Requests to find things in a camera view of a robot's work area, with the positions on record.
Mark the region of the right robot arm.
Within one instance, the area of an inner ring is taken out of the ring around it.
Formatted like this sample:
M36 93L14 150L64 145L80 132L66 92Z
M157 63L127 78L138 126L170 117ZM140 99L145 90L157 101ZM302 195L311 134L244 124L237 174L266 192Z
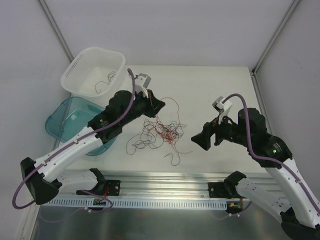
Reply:
M191 137L191 141L204 150L209 150L215 137L214 146L222 141L229 141L244 147L248 146L246 119L248 113L253 159L264 168L276 181L285 199L266 191L253 183L245 174L235 171L222 182L208 183L212 198L244 197L272 215L281 225L282 230L292 240L318 240L320 238L320 215L310 201L312 194L306 194L301 184L303 178L293 159L293 154L286 143L279 137L267 132L266 119L255 108L241 109L238 122L229 117L218 118L203 125L202 131Z

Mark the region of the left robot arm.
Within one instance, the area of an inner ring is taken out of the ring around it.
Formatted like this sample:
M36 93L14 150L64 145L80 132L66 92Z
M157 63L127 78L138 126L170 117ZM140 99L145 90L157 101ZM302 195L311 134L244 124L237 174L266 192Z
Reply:
M80 157L107 144L123 132L123 127L144 115L155 118L165 106L149 89L131 93L118 91L109 100L105 110L91 119L73 138L46 156L33 160L29 157L20 163L23 184L33 197L33 202L43 205L59 193L77 195L103 195L107 181L97 168L90 168L75 174L64 171Z

